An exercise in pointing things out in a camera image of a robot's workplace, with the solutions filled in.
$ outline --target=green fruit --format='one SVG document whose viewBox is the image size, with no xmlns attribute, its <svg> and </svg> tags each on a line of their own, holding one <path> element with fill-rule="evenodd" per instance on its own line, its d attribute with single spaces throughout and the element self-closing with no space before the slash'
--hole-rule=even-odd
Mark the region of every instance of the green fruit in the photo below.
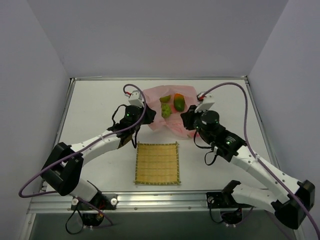
<svg viewBox="0 0 320 240">
<path fill-rule="evenodd" d="M 169 106 L 169 104 L 166 103 L 162 103 L 161 104 L 161 116 L 166 119 L 168 117 L 170 117 L 172 111 L 171 111 L 171 107 Z"/>
<path fill-rule="evenodd" d="M 174 95 L 173 105 L 175 110 L 177 110 L 178 112 L 183 112 L 185 110 L 185 105 L 186 105 L 184 96 L 181 95 L 180 93 L 176 93 Z"/>
<path fill-rule="evenodd" d="M 164 96 L 164 97 L 160 97 L 160 102 L 162 102 L 162 103 L 167 103 L 167 102 L 170 101 L 170 99 L 171 99 L 171 95 L 169 95 L 169 96 Z"/>
</svg>

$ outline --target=gray wall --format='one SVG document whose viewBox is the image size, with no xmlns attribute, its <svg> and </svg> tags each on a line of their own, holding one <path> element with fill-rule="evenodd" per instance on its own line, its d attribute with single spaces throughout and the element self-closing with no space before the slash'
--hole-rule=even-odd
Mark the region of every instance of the gray wall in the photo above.
<svg viewBox="0 0 320 240">
<path fill-rule="evenodd" d="M 28 0 L 71 77 L 241 76 L 288 0 Z"/>
<path fill-rule="evenodd" d="M 290 0 L 249 80 L 283 170 L 317 188 L 320 225 L 320 1 Z M 306 239 L 316 239 L 305 220 Z"/>
<path fill-rule="evenodd" d="M 0 239 L 15 240 L 30 202 L 18 190 L 50 153 L 69 80 L 25 0 L 0 1 L 0 33 Z"/>
</svg>

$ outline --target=pink plastic bag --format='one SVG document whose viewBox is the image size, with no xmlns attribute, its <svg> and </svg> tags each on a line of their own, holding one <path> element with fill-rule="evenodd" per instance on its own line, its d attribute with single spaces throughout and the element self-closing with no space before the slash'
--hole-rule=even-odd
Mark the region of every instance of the pink plastic bag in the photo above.
<svg viewBox="0 0 320 240">
<path fill-rule="evenodd" d="M 181 94 L 184 97 L 185 106 L 184 111 L 188 111 L 191 105 L 197 105 L 197 92 L 193 86 L 177 86 L 177 85 L 166 85 L 166 86 L 156 86 L 143 91 L 146 103 L 148 106 L 156 111 L 153 123 L 149 124 L 152 130 L 161 128 L 162 126 L 167 126 L 174 134 L 183 138 L 192 138 L 195 131 L 189 131 L 184 128 L 183 121 L 181 119 L 181 112 L 178 112 L 174 107 L 174 95 Z M 160 98 L 171 95 L 170 101 L 166 102 L 171 107 L 172 114 L 163 118 L 161 116 L 161 102 Z"/>
</svg>

